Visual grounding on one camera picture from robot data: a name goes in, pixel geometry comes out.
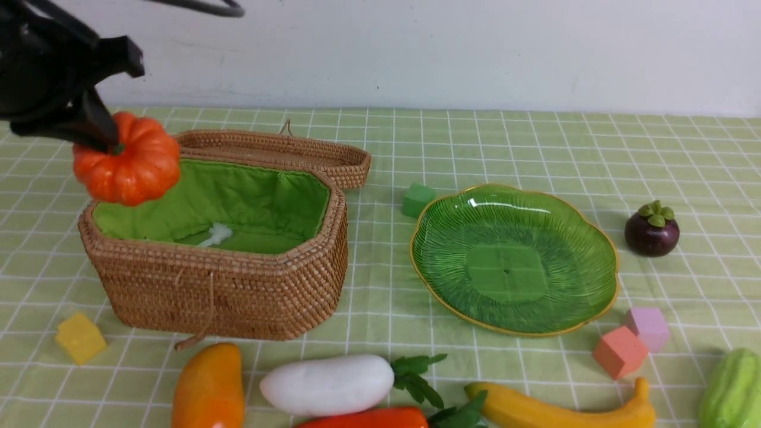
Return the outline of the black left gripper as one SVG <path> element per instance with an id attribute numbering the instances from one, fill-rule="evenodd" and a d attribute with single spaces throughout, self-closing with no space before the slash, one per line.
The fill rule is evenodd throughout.
<path id="1" fill-rule="evenodd" d="M 103 37 L 50 1 L 3 1 L 2 119 L 21 137 L 45 137 L 108 153 L 119 128 L 96 86 L 144 76 L 128 36 Z"/>

